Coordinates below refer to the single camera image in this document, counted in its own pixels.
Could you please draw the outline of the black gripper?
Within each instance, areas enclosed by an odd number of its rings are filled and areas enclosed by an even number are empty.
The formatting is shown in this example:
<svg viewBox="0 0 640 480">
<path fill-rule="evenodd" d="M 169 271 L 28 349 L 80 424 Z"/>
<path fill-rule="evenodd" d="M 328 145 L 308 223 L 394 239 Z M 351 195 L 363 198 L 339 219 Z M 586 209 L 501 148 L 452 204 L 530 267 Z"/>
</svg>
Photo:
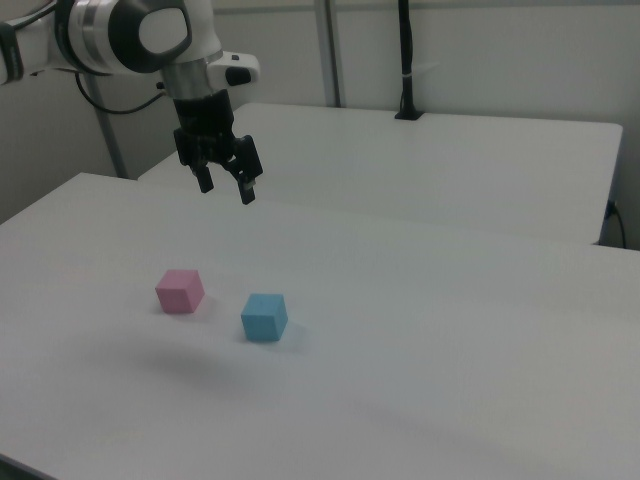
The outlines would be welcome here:
<svg viewBox="0 0 640 480">
<path fill-rule="evenodd" d="M 188 166 L 203 194 L 214 188 L 209 163 L 222 166 L 237 180 L 243 205 L 255 199 L 255 178 L 263 173 L 253 138 L 236 137 L 227 90 L 195 100 L 175 100 L 180 127 L 174 139 L 180 163 Z"/>
</svg>

